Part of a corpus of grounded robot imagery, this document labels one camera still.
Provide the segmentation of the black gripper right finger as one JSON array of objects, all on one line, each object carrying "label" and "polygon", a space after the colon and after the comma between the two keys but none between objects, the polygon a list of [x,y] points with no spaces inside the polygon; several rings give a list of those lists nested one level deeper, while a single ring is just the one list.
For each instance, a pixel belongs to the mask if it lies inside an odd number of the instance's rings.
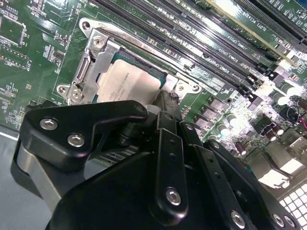
[{"label": "black gripper right finger", "polygon": [[215,140],[179,124],[189,209],[177,230],[297,230],[298,221]]}]

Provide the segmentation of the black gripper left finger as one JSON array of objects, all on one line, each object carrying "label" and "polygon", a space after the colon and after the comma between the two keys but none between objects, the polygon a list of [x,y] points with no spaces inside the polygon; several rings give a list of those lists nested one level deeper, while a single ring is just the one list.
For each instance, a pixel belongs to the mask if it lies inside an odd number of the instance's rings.
[{"label": "black gripper left finger", "polygon": [[150,204],[172,217],[188,209],[181,120],[175,93],[152,104],[137,101],[41,107],[29,111],[20,130],[20,168],[53,211],[85,181],[87,161],[118,164],[135,154],[153,156]]}]

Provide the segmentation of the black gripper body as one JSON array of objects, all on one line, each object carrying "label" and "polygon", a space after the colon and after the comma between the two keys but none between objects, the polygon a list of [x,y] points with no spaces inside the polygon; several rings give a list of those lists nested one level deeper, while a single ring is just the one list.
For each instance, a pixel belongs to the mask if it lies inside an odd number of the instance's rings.
[{"label": "black gripper body", "polygon": [[[150,213],[153,156],[142,154],[114,165],[71,189],[57,204],[51,230],[163,230]],[[176,230],[221,230],[213,202],[195,170],[186,168],[189,209]]]}]

